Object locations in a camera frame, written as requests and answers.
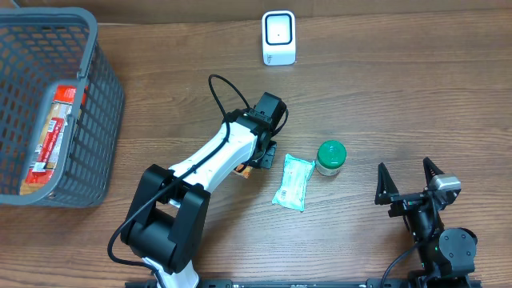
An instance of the basket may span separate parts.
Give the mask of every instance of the basket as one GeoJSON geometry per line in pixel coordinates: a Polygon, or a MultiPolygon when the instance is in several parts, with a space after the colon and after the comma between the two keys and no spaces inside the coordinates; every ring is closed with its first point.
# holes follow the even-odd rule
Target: basket
{"type": "Polygon", "coordinates": [[[106,196],[124,93],[97,37],[81,8],[0,9],[0,203],[86,207],[106,196]],[[20,195],[59,83],[77,90],[57,166],[42,188],[20,195]]]}

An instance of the wall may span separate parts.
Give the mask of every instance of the wall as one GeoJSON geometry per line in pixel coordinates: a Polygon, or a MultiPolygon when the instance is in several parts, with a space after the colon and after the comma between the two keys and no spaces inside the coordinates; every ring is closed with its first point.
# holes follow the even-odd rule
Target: wall
{"type": "MultiPolygon", "coordinates": [[[[23,6],[79,6],[99,22],[169,23],[259,19],[288,9],[297,17],[512,8],[507,0],[18,0],[23,6]]],[[[0,0],[0,6],[12,6],[0,0]]]]}

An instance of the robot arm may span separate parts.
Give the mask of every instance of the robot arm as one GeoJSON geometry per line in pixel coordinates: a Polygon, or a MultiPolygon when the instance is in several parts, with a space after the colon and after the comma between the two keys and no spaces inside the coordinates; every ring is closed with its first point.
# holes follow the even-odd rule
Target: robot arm
{"type": "Polygon", "coordinates": [[[270,139],[280,129],[277,125],[285,112],[286,105],[280,98],[264,93],[255,108],[226,114],[230,127],[228,140],[200,167],[197,165],[205,156],[225,141],[225,122],[220,131],[187,160],[169,169],[152,165],[144,172],[126,219],[136,216],[121,230],[121,240],[145,263],[158,270],[160,287],[197,286],[199,277],[191,259],[198,251],[211,193],[239,164],[258,166],[274,144],[270,139]],[[194,167],[197,167],[195,172],[180,181],[180,176],[194,167]],[[147,205],[163,190],[168,191],[157,201],[178,207],[175,218],[157,209],[156,202],[147,205]]]}

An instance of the jar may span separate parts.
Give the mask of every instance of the jar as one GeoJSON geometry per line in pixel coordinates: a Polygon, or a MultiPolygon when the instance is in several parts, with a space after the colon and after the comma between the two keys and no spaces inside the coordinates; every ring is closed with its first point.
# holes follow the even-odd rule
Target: jar
{"type": "Polygon", "coordinates": [[[318,148],[316,167],[320,174],[333,176],[339,173],[345,159],[344,145],[336,140],[329,140],[318,148]]]}

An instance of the light blue packet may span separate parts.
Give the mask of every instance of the light blue packet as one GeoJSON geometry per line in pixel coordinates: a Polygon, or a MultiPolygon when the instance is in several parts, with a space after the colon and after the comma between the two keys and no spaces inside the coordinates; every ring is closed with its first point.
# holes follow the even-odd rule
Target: light blue packet
{"type": "Polygon", "coordinates": [[[287,154],[281,187],[272,199],[272,204],[277,203],[286,208],[304,211],[306,185],[313,171],[314,162],[308,162],[287,154]]]}

